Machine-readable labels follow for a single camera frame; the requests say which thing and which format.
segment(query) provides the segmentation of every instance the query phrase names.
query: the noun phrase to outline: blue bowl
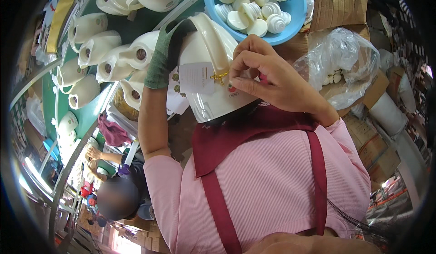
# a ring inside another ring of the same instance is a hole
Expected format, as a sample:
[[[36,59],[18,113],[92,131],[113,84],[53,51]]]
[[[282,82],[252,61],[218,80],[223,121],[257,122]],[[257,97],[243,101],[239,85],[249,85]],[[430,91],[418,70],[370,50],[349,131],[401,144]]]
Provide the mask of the blue bowl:
[[[243,41],[247,35],[230,28],[216,13],[215,5],[221,4],[219,0],[204,0],[206,9],[208,10],[213,21],[221,25],[229,32],[237,41]],[[282,11],[286,11],[291,15],[291,22],[286,26],[281,33],[267,32],[263,39],[271,45],[278,45],[292,39],[301,29],[304,20],[306,19],[307,5],[306,0],[287,0],[279,2]]]
[[[51,138],[47,138],[42,143],[44,144],[44,147],[47,149],[47,152],[48,152],[48,151],[50,151],[50,148],[52,147],[54,142],[52,141]],[[59,149],[57,148],[57,146],[55,146],[53,148],[53,151],[52,151],[52,153],[50,155],[53,157],[54,160],[56,160],[56,161],[58,160],[57,156],[59,156]]]

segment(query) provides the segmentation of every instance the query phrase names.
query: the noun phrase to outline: gold string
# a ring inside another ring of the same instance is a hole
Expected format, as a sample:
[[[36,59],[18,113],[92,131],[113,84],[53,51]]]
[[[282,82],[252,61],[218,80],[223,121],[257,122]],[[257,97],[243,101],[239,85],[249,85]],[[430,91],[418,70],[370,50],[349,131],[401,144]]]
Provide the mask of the gold string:
[[[224,78],[228,73],[229,72],[225,72],[223,74],[216,75],[215,72],[214,72],[214,75],[211,76],[211,79],[214,79],[214,80],[218,79],[218,80],[220,80],[221,86],[224,86],[224,82],[222,81],[222,78]]]

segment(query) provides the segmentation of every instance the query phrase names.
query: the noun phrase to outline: fluorescent light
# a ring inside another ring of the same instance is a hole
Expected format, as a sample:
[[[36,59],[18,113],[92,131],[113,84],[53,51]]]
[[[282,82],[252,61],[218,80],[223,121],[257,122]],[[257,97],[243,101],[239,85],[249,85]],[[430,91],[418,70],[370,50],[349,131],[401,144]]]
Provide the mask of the fluorescent light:
[[[20,174],[20,177],[18,179],[18,181],[20,182],[20,185],[26,190],[28,191],[30,194],[33,194],[32,190],[30,189],[29,185],[27,184],[24,176],[22,174]]]
[[[53,190],[50,188],[50,186],[44,181],[44,179],[42,179],[41,175],[39,174],[39,172],[35,169],[35,166],[33,166],[33,163],[31,162],[31,160],[29,159],[29,157],[25,158],[25,162],[27,164],[27,167],[29,168],[30,172],[32,173],[32,175],[36,178],[36,180],[44,187],[44,189],[49,192],[52,193]]]
[[[388,184],[389,180],[385,181],[381,186],[382,188],[386,187],[386,185]]]

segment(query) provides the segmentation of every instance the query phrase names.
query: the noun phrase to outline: hang tag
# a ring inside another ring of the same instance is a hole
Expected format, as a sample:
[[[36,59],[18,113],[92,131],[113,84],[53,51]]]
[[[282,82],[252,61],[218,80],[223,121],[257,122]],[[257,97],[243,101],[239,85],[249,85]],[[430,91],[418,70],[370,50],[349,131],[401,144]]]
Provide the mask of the hang tag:
[[[179,66],[181,93],[214,93],[214,68],[211,62],[191,63]]]

